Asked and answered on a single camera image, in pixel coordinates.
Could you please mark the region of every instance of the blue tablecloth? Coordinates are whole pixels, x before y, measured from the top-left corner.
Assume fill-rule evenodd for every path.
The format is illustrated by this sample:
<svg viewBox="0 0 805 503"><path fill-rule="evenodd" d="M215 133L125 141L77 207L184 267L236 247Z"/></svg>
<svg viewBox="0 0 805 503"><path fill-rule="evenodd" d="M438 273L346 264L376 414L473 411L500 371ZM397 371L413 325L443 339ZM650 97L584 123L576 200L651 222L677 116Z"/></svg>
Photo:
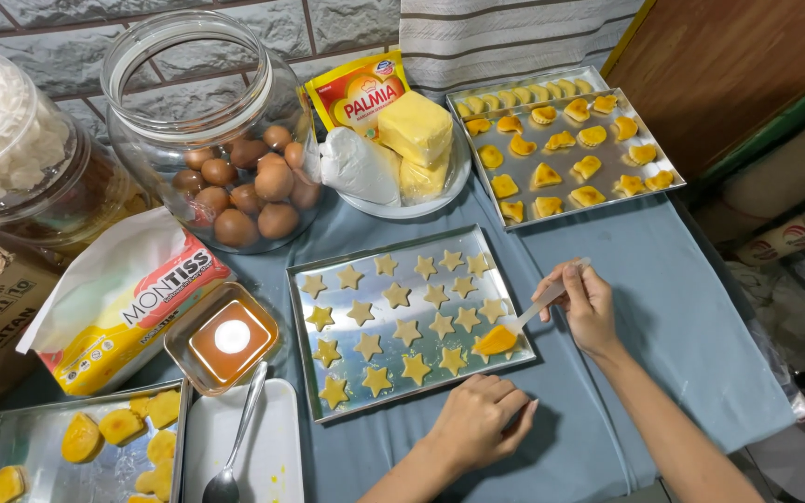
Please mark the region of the blue tablecloth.
<svg viewBox="0 0 805 503"><path fill-rule="evenodd" d="M742 317L665 194L513 233L498 225L493 204L474 177L446 208L406 221L365 215L330 191L319 217L290 246L224 259L284 333L294 334L286 267L477 223L519 312L555 264L591 257L614 287L617 331L625 345L722 449L738 449L793 423L791 407ZM505 377L539 398L534 428L514 456L465 475L441 500L573 503L651 484L656 470L638 431L598 368L573 344L560 313L553 323L534 318L527 327L539 358ZM295 337L285 342L273 375L298 391L307 501L353 501L429 431L449 388L313 424ZM162 353L126 386L178 377ZM4 406L56 399L62 394L55 383L38 372Z"/></svg>

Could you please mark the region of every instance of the baking tray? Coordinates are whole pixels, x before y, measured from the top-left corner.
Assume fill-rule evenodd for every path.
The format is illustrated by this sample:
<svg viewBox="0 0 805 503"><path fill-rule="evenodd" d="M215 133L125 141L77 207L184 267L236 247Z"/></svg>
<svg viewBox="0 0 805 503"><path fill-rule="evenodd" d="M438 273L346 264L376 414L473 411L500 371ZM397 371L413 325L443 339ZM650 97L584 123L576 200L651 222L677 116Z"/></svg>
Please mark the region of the baking tray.
<svg viewBox="0 0 805 503"><path fill-rule="evenodd" d="M10 464L24 467L27 491L20 501L84 501L120 503L135 490L135 479L154 469L148 460L148 442L158 432L146 418L144 435L118 448L105 442L88 463L74 464L61 457L61 438L75 413L84 412L99 421L108 412L129 406L135 396L149 396L179 389L179 419L168 428L176 434L171 495L182 489L185 418L191 407L191 386L185 380L73 402L48 404L0 412L0 469Z"/></svg>
<svg viewBox="0 0 805 503"><path fill-rule="evenodd" d="M453 116L457 117L459 119L459 122L462 124L462 127L464 127L464 119L476 118L476 116L461 117L459 115L458 109L455 107L455 104L463 102L464 98L469 96L483 96L485 94L497 94L500 90L511 90L513 88L527 87L531 84L538 84L544 87L546 85L546 82L552 82L552 81L557 82L558 79L565 79L570 82L573 82L574 79L583 79L584 81L587 81L589 84L591 84L593 91L605 90L609 88L607 82L605 82L605 80L601 78L601 75L598 73L598 70L596 70L594 66L581 66L580 68L573 68L571 70L564 70L562 72L553 72L551 74L537 75L536 77L530 77L529 79L521 79L520 81L510 81L501 84L494 84L492 86L484 86L482 88L460 90L458 92L447 94L446 103L449 107L449 110L452 112Z"/></svg>
<svg viewBox="0 0 805 503"><path fill-rule="evenodd" d="M617 97L617 106L610 114L601 114L591 111L591 105L595 100L595 97L609 94L613 94ZM510 230L525 225L564 217L566 215L572 215L582 211L602 208L622 202L623 200L640 198L654 193L654 191L645 188L643 191L633 195L632 197L627 197L626 194L620 192L620 190L614 190L614 184L620 181L620 175L639 176L642 177L642 181L644 182L645 178L653 177L661 170L669 170L673 174L673 184L670 185L669 188L657 190L657 192L677 189L685 185L684 178L679 175L673 166L673 163L670 162L664 151L660 149L660 145L657 144L654 136L651 135L650 131L645 126L645 123L643 120L641 120L641 117L639 117L639 114L636 113L629 99L622 93L620 88L582 95L581 97L587 100L589 110L591 111L591 117L586 122L576 122L575 120L570 119L564 113L565 107L577 97L580 96L563 97L540 103L539 105L543 107L554 107L558 113L558 117L551 124L547 125L537 124L530 120L530 112L536 107L537 104L520 105L512 109L494 110L492 112L485 112L483 114L478 114L471 117L470 120L486 118L493 124L487 132L481 132L477 136L473 137L470 135L468 136L468 143L471 144L471 150L474 154L474 162L477 167L478 176L483 182L483 187L486 189L486 193L490 198L496 200L496 197L493 195L492 186L489 184L489 180L491 177L498 177L501 175L510 175L514 179L514 182L517 184L518 188L520 188L520 192L518 192L516 195L504 199L505 202L515 202L518 200L523 201L524 218L520 224L514 222L513 220L509 220L508 218L504 218L502 216L502 212L499 210L498 204L496 205L496 214L498 215L499 221L502 222L502 226L505 229ZM508 148L508 144L511 142L511 138L514 136L515 131L499 132L496 130L498 118L511 115L520 117L520 123L523 125L523 134L521 135L523 139L528 142L535 142L537 144L536 151L528 156L519 156ZM618 142L616 140L617 128L613 125L614 120L620 116L629 116L639 125L639 132L631 139L624 142ZM607 128L607 139L596 147L586 147L579 140L577 140L576 145L565 149L543 149L543 146L552 134L566 130L569 131L575 138L580 130L595 125L603 125L605 128ZM654 162L650 162L644 166L627 164L627 161L624 159L628 160L627 154L629 147L645 145L648 143L653 143L657 149L657 157ZM477 154L477 149L484 145L495 145L498 147L498 149L502 152L502 155L505 156L505 161L502 163L502 166L498 166L496 169L486 169L483 166L483 163L480 161L480 157ZM598 157L598 159L601 160L601 167L591 178L588 180L583 180L582 177L573 170L573 165L576 162L581 161L585 156L589 155ZM548 166L551 166L552 169L564 179L564 181L558 185L552 185L551 187L543 187L541 189L532 188L531 179L533 172L536 170L536 166L538 166L540 162L544 162ZM600 204L583 208L578 202L570 197L570 192L571 190L584 185L591 185L595 187L598 189L598 191L604 194L607 200ZM557 215L552 215L550 217L539 218L539 216L536 214L533 201L540 196L561 198L561 200L564 201L564 205L562 207L564 212Z"/></svg>
<svg viewBox="0 0 805 503"><path fill-rule="evenodd" d="M444 250L462 252L464 265L458 266L452 272L441 266L439 261L443 259ZM394 276L378 276L375 273L374 258L387 253L399 265L396 267ZM483 253L486 264L490 268L483 273L482 279L467 272L467 257L476 257L480 253ZM434 258L437 273L431 275L428 281L425 281L414 270L419 255L424 258ZM505 281L495 263L479 225L469 225L395 245L356 251L341 257L327 258L288 268L287 275L291 284L293 311L300 340L300 357L303 361L306 394L312 420L323 422L337 419L404 396L461 381L471 374L495 372L535 359L536 355L533 353L530 341L521 334L519 336L521 349L515 352L510 360L507 360L504 354L497 354L490 356L489 362L484 363L481 357L471 354L471 346L474 344L475 336L485 336L495 325L490 325L486 317L479 313L477 317L480 319L480 324L474 326L470 334L462 326L454 323L459 307L479 309L483 306L483 299L503 300L503 309L508 315L497 319L497 325L514 321L517 318L508 289L505 287ZM340 279L336 273L345 269L348 264L352 264L353 269L365 274L359 281L358 290L340 289ZM308 293L300 291L300 287L304 285L305 276L317 274L322 275L322 282L328 289L320 292L317 300L313 301ZM478 290L470 292L465 299L462 299L457 292L452 292L451 288L455 278L465 276L472 277L471 282ZM389 303L381 294L394 281L401 286L411 288L409 307L400 306L395 310L390 309ZM449 297L448 301L441 304L439 312L443 316L453 316L455 332L447 334L443 340L440 340L437 333L429 328L429 325L434 322L437 309L434 304L423 300L427 293L427 284L445 285L444 293ZM358 326L353 319L348 318L346 314L352 308L354 299L359 302L371 302L371 314L375 319L366 321L363 326ZM315 326L305 320L316 305L333 308L331 316L334 319L334 325L326 326L321 332L316 331ZM403 321L416 319L418 321L418 330L422 337L414 340L411 347L406 347L401 339L393 337L397 319ZM374 354L371 361L365 361L361 353L354 352L353 347L359 343L361 333L369 336L379 334L381 336L380 345L384 352ZM338 341L337 351L341 353L342 359L335 360L329 369L325 369L320 360L312 357L312 353L317 348L317 337L323 340ZM458 377L453 377L451 372L438 367L442 359L442 347L447 349L464 348L462 358L468 364L461 369ZM404 368L402 357L416 353L422 353L422 360L431 368L431 372L424 378L423 386L418 386L412 379L404 378L401 375ZM372 397L371 390L362 386L367 367L374 369L387 367L387 379L393 384L393 388L382 390L377 398ZM350 400L341 402L334 410L328 407L327 401L319 398L319 391L324 387L326 376L347 380L344 391Z"/></svg>

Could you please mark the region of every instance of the margarine block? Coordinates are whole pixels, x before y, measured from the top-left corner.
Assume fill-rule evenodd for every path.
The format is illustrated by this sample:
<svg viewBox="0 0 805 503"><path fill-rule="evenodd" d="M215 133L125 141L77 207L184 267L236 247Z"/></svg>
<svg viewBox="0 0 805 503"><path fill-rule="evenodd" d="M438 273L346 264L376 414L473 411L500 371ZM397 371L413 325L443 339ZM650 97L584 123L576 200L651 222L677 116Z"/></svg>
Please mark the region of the margarine block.
<svg viewBox="0 0 805 503"><path fill-rule="evenodd" d="M400 192L402 197L409 200L418 200L441 193L446 180L446 170L449 168L449 154L451 151L451 146L446 147L440 153L440 156L428 166L420 166L403 157L400 165Z"/></svg>
<svg viewBox="0 0 805 503"><path fill-rule="evenodd" d="M453 141L453 117L438 104L409 91L377 114L381 142L408 162L428 166Z"/></svg>

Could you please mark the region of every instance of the palmia margarine package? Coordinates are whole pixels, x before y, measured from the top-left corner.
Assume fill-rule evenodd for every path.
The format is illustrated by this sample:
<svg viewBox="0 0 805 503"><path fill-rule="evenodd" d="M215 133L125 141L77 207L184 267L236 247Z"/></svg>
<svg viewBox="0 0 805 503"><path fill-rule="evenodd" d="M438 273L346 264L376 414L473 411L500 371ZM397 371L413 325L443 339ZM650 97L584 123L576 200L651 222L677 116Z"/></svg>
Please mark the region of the palmia margarine package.
<svg viewBox="0 0 805 503"><path fill-rule="evenodd" d="M162 330L234 274L164 208L114 224L86 248L17 345L67 394L116 389L163 348Z"/></svg>
<svg viewBox="0 0 805 503"><path fill-rule="evenodd" d="M306 83L325 127L377 139L377 113L409 91L399 50L361 57Z"/></svg>

